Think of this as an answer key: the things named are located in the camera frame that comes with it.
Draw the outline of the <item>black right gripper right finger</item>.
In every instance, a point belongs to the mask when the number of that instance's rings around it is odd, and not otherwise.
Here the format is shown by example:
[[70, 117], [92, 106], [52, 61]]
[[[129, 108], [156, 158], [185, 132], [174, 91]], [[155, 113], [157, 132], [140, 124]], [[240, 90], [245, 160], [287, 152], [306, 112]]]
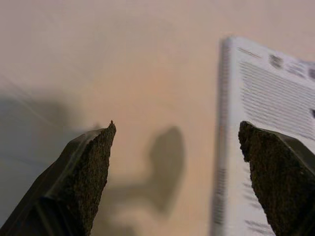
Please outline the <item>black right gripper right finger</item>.
[[298, 139], [240, 123], [253, 191], [276, 236], [315, 236], [315, 154]]

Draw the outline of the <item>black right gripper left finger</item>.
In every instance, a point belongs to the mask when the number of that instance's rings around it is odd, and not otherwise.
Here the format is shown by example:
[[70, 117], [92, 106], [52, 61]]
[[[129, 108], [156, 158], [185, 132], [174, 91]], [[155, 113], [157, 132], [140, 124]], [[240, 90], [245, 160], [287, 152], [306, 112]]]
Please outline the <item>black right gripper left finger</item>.
[[107, 184], [114, 122], [67, 143], [30, 186], [0, 236], [90, 236]]

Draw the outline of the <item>white printed booklet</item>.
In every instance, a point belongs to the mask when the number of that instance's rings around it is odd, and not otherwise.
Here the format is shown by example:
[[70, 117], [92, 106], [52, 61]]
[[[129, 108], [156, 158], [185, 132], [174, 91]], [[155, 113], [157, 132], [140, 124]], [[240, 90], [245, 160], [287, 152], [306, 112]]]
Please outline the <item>white printed booklet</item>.
[[276, 236], [244, 161], [240, 123], [280, 132], [315, 154], [315, 62], [248, 39], [221, 41], [218, 131], [210, 236]]

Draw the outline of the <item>bed with beige sheet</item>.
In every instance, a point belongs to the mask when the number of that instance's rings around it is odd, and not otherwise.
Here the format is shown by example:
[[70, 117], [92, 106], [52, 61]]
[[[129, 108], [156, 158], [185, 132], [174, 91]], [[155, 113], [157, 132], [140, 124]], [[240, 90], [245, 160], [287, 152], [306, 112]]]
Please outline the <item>bed with beige sheet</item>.
[[0, 227], [113, 121], [91, 236], [212, 236], [220, 42], [315, 61], [315, 0], [0, 0]]

